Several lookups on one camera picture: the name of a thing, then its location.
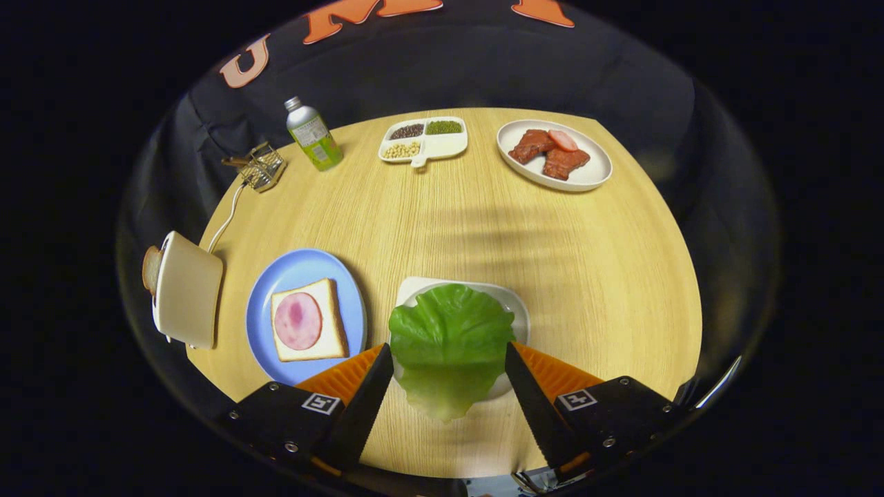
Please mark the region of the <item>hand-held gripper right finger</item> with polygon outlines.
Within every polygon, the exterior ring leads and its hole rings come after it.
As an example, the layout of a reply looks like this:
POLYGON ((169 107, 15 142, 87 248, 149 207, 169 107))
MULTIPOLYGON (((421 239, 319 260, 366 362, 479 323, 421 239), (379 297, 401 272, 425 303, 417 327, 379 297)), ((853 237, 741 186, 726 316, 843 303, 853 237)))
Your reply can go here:
POLYGON ((557 477, 594 476, 625 465, 688 414, 632 377, 600 380, 518 342, 506 346, 505 372, 557 477))

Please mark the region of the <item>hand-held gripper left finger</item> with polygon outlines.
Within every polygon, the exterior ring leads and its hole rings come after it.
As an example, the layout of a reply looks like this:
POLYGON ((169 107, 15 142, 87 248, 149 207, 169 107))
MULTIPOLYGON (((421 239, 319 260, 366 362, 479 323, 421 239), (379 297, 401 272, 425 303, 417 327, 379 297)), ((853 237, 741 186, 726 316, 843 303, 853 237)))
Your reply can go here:
POLYGON ((278 465, 340 477, 358 464, 393 375, 389 345, 372 347, 296 386, 268 382, 219 427, 278 465))

